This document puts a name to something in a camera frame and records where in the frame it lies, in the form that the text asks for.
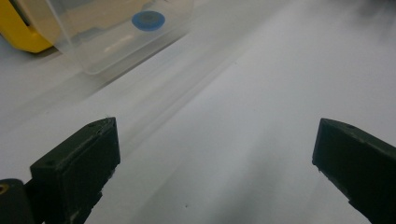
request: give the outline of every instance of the white table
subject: white table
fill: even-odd
[[[196,0],[191,31],[121,77],[0,38],[0,178],[118,120],[87,223],[369,223],[312,165],[320,118],[396,145],[395,3]]]

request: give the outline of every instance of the blue round object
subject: blue round object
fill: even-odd
[[[156,11],[141,11],[132,17],[134,26],[142,31],[155,31],[165,23],[165,16]]]

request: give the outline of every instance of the plastic bin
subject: plastic bin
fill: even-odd
[[[38,32],[88,74],[100,73],[131,55],[133,66],[175,41],[177,35],[170,35],[160,45],[150,45],[184,27],[193,8],[193,0],[18,0],[18,3]]]

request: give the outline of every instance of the black object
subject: black object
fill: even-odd
[[[86,125],[36,161],[25,186],[0,181],[0,223],[84,223],[119,163],[116,119]]]
[[[396,223],[395,147],[349,124],[322,119],[312,162],[372,223]]]

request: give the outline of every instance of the yellow plastic object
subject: yellow plastic object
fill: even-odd
[[[33,53],[52,46],[34,27],[24,23],[8,0],[0,0],[0,34],[14,48]]]

